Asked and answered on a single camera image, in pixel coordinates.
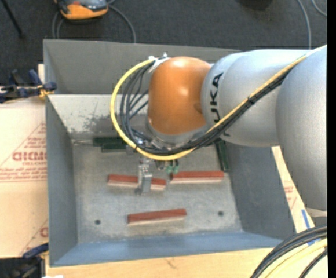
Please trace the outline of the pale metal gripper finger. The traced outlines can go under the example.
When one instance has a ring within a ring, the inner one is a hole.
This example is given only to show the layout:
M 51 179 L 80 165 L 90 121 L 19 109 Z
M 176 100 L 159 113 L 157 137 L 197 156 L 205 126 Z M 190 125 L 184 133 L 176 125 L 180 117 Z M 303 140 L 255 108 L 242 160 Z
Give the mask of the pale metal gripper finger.
M 137 188 L 135 189 L 134 193 L 138 196 L 142 195 L 143 193 L 143 183 L 144 183 L 144 167 L 138 167 L 138 176 L 137 176 Z
M 151 190 L 152 173 L 149 167 L 145 167 L 143 170 L 143 192 L 147 193 Z

